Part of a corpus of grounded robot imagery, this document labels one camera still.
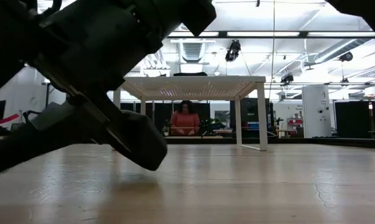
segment pipe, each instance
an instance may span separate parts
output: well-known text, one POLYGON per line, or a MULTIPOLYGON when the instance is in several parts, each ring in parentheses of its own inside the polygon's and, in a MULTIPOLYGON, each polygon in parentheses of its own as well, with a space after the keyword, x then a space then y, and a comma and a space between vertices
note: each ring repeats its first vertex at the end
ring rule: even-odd
POLYGON ((159 50, 158 55, 160 56, 160 60, 161 60, 161 62, 162 62, 162 65, 164 65, 165 68, 168 67, 168 65, 167 65, 167 61, 164 59, 164 55, 163 55, 163 53, 162 53, 161 50, 159 50))
POLYGON ((159 51, 157 51, 155 54, 154 54, 154 57, 157 61, 157 66, 159 66, 159 68, 163 68, 164 67, 164 64, 162 63, 162 60, 161 60, 161 56, 159 55, 158 53, 159 51))
POLYGON ((267 56, 266 59, 263 60, 263 62, 260 64, 260 66, 257 69, 255 69, 254 74, 257 73, 257 71, 259 71, 269 61, 269 59, 270 56, 267 56))
POLYGON ((374 72, 375 72, 375 66, 373 66, 371 68, 368 68, 365 71, 361 71, 361 72, 356 72, 356 73, 352 73, 352 74, 349 74, 349 75, 345 75, 345 77, 346 78, 358 78, 358 77, 362 77, 364 75, 367 75, 369 73, 374 73, 374 72))
POLYGON ((286 70, 289 66, 291 66, 293 63, 295 63, 296 61, 302 61, 302 60, 305 60, 306 58, 306 55, 301 55, 299 56, 298 58, 296 58, 295 60, 291 61, 290 63, 288 63, 286 66, 282 67, 278 72, 276 72, 274 75, 277 75, 281 72, 283 72, 284 70, 286 70))
POLYGON ((149 58, 151 66, 153 68, 159 68, 159 64, 158 64, 158 62, 156 62, 156 58, 154 58, 153 54, 148 55, 148 58, 149 58))
POLYGON ((342 40, 314 57, 315 63, 325 63, 353 50, 371 39, 342 40))

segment orange shirt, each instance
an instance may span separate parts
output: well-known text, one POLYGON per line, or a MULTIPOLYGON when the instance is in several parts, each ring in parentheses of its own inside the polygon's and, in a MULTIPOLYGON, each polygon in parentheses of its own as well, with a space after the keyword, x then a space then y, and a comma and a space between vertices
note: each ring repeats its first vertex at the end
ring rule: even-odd
POLYGON ((181 130, 183 130, 186 135, 192 130, 195 130, 196 134, 198 130, 200 130, 200 128, 198 127, 199 124, 200 119, 198 117, 198 114, 183 114, 175 111, 174 115, 172 116, 172 126, 183 128, 181 130))

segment spotlight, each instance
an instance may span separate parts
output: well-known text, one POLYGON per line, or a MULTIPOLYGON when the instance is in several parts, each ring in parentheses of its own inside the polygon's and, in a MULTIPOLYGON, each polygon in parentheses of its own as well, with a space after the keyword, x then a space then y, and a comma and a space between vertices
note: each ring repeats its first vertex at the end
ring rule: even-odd
POLYGON ((281 77, 281 83, 290 83, 294 81, 294 75, 292 73, 288 73, 281 77))
POLYGON ((226 61, 233 62, 238 57, 238 52, 241 50, 241 44, 239 44, 239 40, 233 40, 230 44, 229 48, 227 49, 226 53, 226 61))
POLYGON ((349 83, 348 78, 343 77, 341 80, 341 83, 349 83))
POLYGON ((340 56, 339 60, 341 62, 350 62, 351 60, 353 60, 353 54, 351 52, 348 52, 348 53, 340 56))

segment fluorescent light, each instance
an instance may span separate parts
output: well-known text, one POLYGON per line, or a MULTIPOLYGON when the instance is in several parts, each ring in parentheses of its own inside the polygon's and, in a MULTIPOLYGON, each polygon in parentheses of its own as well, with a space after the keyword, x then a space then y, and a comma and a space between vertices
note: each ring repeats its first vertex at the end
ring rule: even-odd
POLYGON ((228 32, 228 37, 297 37, 299 32, 228 32))
POLYGON ((204 44, 204 43, 216 43, 215 40, 198 40, 198 39, 185 39, 185 40, 170 40, 173 44, 204 44))
POLYGON ((375 32, 309 32, 308 37, 375 37, 375 32))
MULTIPOLYGON (((217 37, 219 32, 202 32, 200 37, 217 37)), ((169 34, 169 37, 194 37, 191 32, 187 31, 175 31, 169 34)))
POLYGON ((198 73, 202 72, 203 65, 197 64, 181 64, 180 71, 182 73, 198 73))

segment dark hair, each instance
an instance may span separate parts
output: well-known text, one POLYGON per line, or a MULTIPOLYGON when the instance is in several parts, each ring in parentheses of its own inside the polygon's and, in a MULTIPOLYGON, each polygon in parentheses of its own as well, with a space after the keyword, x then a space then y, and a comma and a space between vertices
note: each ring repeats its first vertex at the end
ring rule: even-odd
POLYGON ((189 114, 195 114, 195 112, 193 110, 192 102, 190 100, 183 100, 180 103, 179 109, 177 110, 179 113, 182 113, 182 111, 183 111, 183 105, 187 105, 187 107, 188 107, 188 113, 189 114))

